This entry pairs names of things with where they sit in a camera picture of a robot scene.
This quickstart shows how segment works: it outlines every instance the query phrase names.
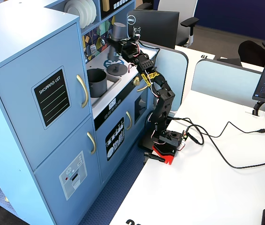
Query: dell logo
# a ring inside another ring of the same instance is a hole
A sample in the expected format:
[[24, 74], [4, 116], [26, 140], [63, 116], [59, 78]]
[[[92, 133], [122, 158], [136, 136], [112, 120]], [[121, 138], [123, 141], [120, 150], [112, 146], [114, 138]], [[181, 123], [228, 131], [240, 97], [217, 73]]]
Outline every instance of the dell logo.
[[128, 22], [129, 25], [135, 24], [136, 23], [136, 18], [134, 17], [134, 15], [129, 15], [127, 17], [127, 22]]

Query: shopping list sign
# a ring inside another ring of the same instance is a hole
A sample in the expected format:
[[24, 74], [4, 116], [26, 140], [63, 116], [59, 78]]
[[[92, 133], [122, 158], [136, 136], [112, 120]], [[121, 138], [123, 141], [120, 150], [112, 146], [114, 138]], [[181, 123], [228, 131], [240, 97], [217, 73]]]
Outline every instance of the shopping list sign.
[[123, 141], [124, 141], [124, 117], [120, 119], [117, 125], [111, 130], [111, 132], [105, 138], [106, 154], [108, 161], [118, 150], [118, 148], [123, 143]]
[[46, 127], [70, 107], [62, 69], [34, 89]]

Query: gold door handle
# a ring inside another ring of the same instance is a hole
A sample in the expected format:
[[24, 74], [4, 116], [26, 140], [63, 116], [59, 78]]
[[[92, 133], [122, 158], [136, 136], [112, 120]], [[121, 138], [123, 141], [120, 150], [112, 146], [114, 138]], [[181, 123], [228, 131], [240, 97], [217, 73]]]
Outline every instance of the gold door handle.
[[91, 151], [91, 154], [94, 154], [96, 152], [96, 149], [97, 149], [96, 142], [89, 132], [87, 132], [87, 136], [90, 138], [91, 142], [93, 142], [94, 149]]
[[148, 87], [148, 86], [146, 85], [146, 86], [144, 86], [144, 87], [141, 88], [141, 89], [137, 89], [137, 92], [143, 91], [143, 90], [145, 90], [147, 87]]
[[109, 11], [109, 0], [102, 0], [102, 5], [103, 5], [104, 12]]
[[79, 83], [81, 84], [85, 92], [85, 101], [81, 104], [81, 107], [84, 108], [87, 105], [87, 102], [89, 101], [89, 94], [87, 92], [85, 83], [83, 82], [83, 80], [81, 79], [79, 75], [77, 75], [77, 80], [79, 81]]
[[132, 126], [132, 119], [131, 119], [131, 116], [130, 116], [130, 114], [129, 114], [128, 111], [126, 111], [126, 115], [128, 115], [128, 118], [129, 118], [129, 120], [130, 120], [130, 125], [129, 125], [129, 127], [127, 127], [127, 129], [126, 129], [126, 130], [129, 130], [129, 129], [131, 128], [131, 126]]

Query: blue wall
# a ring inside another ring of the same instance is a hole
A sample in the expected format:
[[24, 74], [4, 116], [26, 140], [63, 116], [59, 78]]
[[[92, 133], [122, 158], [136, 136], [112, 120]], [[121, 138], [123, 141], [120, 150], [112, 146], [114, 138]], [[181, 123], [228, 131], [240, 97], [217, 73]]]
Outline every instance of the blue wall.
[[198, 0], [198, 25], [265, 40], [265, 0]]

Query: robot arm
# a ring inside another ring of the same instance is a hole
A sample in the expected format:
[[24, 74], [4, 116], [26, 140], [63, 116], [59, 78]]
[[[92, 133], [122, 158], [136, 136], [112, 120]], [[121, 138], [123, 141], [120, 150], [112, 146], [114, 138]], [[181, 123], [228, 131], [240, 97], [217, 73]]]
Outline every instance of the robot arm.
[[[114, 41], [108, 38], [107, 41], [126, 62], [136, 66], [154, 96], [158, 98], [156, 109], [152, 112], [150, 120], [156, 125], [156, 132], [164, 130], [175, 97], [164, 76], [156, 70], [149, 56], [140, 49], [138, 40], [130, 38]], [[161, 88], [156, 90], [153, 83]]]
[[[152, 143], [152, 148], [159, 157], [150, 153], [146, 153], [145, 157], [171, 164], [182, 141], [180, 133], [167, 130], [167, 117], [175, 94], [164, 76], [156, 70], [155, 63], [140, 49], [138, 40], [130, 38], [114, 41], [108, 38], [107, 41], [126, 62], [136, 66], [151, 92], [158, 99], [156, 108], [150, 115], [150, 122], [155, 126], [151, 139], [153, 136], [157, 139], [157, 142]], [[159, 90], [155, 89], [154, 83], [160, 86]]]

